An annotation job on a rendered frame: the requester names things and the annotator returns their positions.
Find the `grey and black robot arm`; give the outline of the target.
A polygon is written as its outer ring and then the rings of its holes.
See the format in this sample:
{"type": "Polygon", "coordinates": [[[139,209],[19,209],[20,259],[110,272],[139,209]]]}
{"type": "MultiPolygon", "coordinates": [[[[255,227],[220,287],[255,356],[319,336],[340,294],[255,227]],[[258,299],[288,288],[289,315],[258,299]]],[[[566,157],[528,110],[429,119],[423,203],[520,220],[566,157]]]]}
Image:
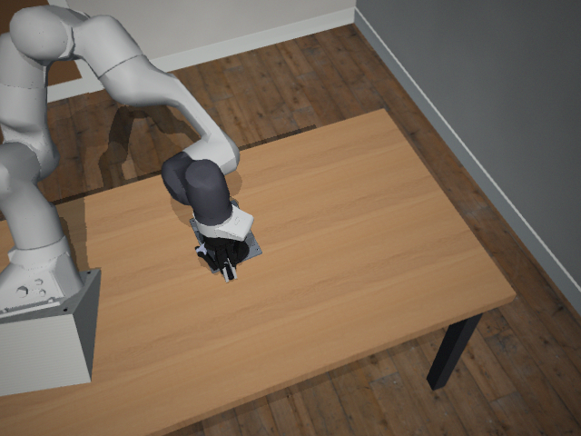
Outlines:
{"type": "Polygon", "coordinates": [[[84,287],[56,207],[37,185],[60,161],[47,124],[48,72],[56,61],[79,59],[118,103],[175,107],[201,136],[162,164],[163,184],[192,207],[201,234],[242,242],[254,221],[231,204],[224,177],[240,161],[236,143],[117,19],[56,5],[23,8],[0,35],[0,210],[15,243],[0,273],[0,318],[61,305],[84,287]]]}

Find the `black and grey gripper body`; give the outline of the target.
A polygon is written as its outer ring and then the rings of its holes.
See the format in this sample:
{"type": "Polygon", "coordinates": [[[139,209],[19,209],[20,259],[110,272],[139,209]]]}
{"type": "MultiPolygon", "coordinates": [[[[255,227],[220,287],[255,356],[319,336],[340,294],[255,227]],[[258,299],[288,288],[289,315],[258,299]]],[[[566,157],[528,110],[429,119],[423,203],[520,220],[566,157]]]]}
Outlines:
{"type": "Polygon", "coordinates": [[[233,243],[233,239],[228,239],[228,238],[221,238],[221,237],[217,237],[217,238],[212,238],[212,237],[206,237],[205,235],[202,235],[203,237],[203,241],[202,244],[204,244],[204,248],[211,250],[211,251],[215,251],[215,246],[221,246],[221,250],[226,249],[225,244],[230,242],[231,245],[233,243]],[[224,244],[224,245],[221,245],[224,244]]]}

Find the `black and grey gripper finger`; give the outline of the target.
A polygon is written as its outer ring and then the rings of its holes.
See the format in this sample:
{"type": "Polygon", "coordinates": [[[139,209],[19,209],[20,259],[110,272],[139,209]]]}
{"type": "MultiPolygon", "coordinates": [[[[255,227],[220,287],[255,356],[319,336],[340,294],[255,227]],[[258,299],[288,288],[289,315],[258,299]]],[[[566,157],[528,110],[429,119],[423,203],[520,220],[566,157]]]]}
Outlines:
{"type": "Polygon", "coordinates": [[[203,258],[205,260],[205,262],[207,262],[214,271],[216,271],[217,269],[220,269],[221,274],[223,275],[223,277],[225,275],[225,277],[224,277],[225,281],[228,282],[229,279],[228,279],[228,275],[227,275],[227,272],[226,272],[226,268],[224,266],[223,259],[222,259],[221,246],[215,246],[215,250],[216,250],[215,256],[216,256],[216,261],[217,262],[215,262],[212,259],[212,257],[207,253],[206,248],[204,248],[204,244],[202,246],[196,246],[195,247],[195,251],[197,252],[197,255],[199,257],[203,258]],[[217,258],[217,255],[218,255],[218,258],[217,258]]]}
{"type": "MultiPolygon", "coordinates": [[[[245,241],[245,239],[244,239],[244,241],[245,241]]],[[[241,260],[244,241],[241,242],[241,241],[235,240],[234,254],[232,253],[231,243],[228,242],[228,243],[225,244],[225,246],[226,246],[226,249],[225,250],[226,250],[226,253],[227,253],[227,256],[228,256],[228,262],[229,262],[230,268],[232,268],[231,271],[232,271],[232,274],[234,276],[234,279],[237,278],[237,275],[236,275],[236,272],[235,272],[235,269],[236,269],[236,261],[240,261],[241,260]]]]}

